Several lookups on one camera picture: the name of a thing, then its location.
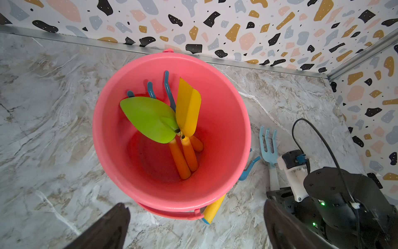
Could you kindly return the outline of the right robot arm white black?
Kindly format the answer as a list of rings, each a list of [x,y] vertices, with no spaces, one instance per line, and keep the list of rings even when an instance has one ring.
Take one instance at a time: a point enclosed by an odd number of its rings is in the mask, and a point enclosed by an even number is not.
[[[264,219],[275,248],[397,248],[398,210],[370,177],[325,167],[303,187],[301,201],[292,187],[267,192]]]

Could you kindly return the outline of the green trowel orange handle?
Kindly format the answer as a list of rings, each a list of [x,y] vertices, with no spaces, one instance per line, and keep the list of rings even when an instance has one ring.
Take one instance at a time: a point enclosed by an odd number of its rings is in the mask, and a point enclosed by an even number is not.
[[[191,171],[177,144],[179,126],[172,108],[160,100],[143,96],[126,98],[120,102],[120,107],[140,133],[169,146],[179,176],[188,179]]]

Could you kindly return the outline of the yellow shovel yellow handle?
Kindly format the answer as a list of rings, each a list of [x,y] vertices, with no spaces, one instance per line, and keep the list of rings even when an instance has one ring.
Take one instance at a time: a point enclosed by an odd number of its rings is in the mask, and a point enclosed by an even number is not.
[[[197,128],[201,103],[201,94],[184,79],[180,78],[176,104],[176,119],[181,130],[180,141],[184,157],[192,172],[195,172],[199,166],[190,138],[194,136]]]

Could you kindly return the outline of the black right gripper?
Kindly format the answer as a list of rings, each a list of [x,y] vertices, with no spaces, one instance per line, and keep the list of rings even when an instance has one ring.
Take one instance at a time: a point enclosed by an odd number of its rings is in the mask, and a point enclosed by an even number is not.
[[[314,205],[310,197],[304,198],[301,202],[295,201],[291,187],[268,191],[266,196],[279,203],[307,227],[314,227]]]

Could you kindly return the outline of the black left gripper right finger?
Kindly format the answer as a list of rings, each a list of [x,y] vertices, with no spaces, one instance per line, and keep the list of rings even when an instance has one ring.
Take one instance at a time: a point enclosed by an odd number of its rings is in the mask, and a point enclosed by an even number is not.
[[[274,249],[332,249],[274,200],[266,200],[264,222]]]

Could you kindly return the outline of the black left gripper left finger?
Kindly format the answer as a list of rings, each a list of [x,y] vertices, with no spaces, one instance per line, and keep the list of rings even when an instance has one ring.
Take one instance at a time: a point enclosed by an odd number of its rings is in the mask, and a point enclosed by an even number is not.
[[[129,208],[118,203],[66,248],[122,249],[130,218]]]

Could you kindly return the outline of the light blue fork white handle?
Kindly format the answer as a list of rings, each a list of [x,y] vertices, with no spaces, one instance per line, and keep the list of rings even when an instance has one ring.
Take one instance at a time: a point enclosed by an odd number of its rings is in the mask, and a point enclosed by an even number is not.
[[[263,160],[269,163],[269,183],[271,191],[280,189],[276,168],[278,159],[276,138],[277,130],[274,130],[271,137],[269,128],[265,129],[263,126],[261,126],[259,133],[260,149]]]

